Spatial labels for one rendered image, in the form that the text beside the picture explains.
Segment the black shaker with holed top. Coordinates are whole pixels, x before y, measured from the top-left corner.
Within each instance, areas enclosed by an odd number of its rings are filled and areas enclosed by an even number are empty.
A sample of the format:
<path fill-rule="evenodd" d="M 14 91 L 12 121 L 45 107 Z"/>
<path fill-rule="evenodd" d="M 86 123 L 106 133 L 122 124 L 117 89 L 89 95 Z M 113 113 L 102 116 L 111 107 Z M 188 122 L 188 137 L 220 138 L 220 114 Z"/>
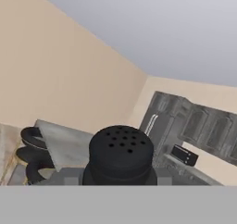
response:
<path fill-rule="evenodd" d="M 83 185 L 157 185 L 154 145 L 142 131 L 115 125 L 98 131 L 89 143 Z"/>

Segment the dark grey wall cupboards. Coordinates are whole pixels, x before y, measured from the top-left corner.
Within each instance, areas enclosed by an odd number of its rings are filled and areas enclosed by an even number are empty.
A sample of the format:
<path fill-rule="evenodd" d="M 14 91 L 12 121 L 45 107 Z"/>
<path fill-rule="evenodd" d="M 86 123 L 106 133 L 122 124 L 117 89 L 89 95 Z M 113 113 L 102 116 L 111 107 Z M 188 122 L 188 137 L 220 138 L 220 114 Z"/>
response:
<path fill-rule="evenodd" d="M 237 114 L 192 104 L 181 138 L 237 167 Z"/>

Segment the black toaster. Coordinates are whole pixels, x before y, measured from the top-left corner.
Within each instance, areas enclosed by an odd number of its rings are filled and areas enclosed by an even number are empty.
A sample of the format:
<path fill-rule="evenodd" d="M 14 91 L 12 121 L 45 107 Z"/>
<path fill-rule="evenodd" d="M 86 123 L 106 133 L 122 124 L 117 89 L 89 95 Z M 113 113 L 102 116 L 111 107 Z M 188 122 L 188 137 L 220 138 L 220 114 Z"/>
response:
<path fill-rule="evenodd" d="M 194 167 L 198 159 L 197 154 L 176 144 L 173 146 L 171 150 L 171 155 L 189 167 Z"/>

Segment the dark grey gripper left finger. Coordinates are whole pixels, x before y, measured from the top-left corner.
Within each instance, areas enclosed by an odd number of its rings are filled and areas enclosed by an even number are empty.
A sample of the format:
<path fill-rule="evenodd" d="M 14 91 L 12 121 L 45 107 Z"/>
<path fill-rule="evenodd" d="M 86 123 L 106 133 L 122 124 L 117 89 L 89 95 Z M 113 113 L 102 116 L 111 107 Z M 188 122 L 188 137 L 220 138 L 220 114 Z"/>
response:
<path fill-rule="evenodd" d="M 84 168 L 62 168 L 55 171 L 47 180 L 38 182 L 41 186 L 81 185 Z"/>

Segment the dark grey fridge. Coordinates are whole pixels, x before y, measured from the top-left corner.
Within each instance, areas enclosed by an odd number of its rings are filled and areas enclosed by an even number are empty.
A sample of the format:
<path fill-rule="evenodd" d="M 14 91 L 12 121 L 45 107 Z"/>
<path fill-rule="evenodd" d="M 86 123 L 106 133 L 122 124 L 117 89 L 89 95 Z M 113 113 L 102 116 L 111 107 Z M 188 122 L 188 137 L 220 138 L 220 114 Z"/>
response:
<path fill-rule="evenodd" d="M 179 138 L 185 115 L 181 111 L 183 97 L 155 92 L 143 117 L 140 130 L 152 141 L 154 156 L 170 151 L 174 144 L 182 145 Z"/>

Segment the grey counter with base cupboards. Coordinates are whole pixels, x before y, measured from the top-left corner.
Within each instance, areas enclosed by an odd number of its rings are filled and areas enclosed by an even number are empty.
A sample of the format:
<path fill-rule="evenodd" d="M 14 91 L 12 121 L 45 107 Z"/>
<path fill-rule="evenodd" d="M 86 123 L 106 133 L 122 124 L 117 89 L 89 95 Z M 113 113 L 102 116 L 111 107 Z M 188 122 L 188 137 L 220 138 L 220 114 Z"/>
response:
<path fill-rule="evenodd" d="M 174 185 L 221 186 L 221 183 L 207 176 L 197 168 L 184 165 L 174 156 L 163 154 L 154 156 L 153 166 L 165 168 L 173 178 Z"/>

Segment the grey dining table slab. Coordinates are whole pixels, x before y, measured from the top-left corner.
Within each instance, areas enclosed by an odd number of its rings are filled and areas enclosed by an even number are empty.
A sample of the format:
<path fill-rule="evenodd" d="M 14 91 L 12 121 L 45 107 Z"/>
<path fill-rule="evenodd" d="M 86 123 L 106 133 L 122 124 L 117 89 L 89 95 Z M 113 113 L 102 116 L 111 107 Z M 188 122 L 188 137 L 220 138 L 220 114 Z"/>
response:
<path fill-rule="evenodd" d="M 57 171 L 84 168 L 89 162 L 89 143 L 93 135 L 44 120 L 36 120 Z"/>

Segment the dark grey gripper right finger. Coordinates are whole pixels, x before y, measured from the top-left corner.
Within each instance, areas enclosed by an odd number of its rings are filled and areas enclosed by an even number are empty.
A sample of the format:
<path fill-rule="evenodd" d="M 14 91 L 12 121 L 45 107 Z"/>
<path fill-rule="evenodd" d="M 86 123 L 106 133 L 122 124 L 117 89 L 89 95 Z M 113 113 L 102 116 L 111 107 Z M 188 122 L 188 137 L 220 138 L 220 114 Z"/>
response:
<path fill-rule="evenodd" d="M 177 172 L 171 172 L 166 168 L 156 168 L 155 172 L 158 185 L 191 185 L 186 178 L 180 176 Z"/>

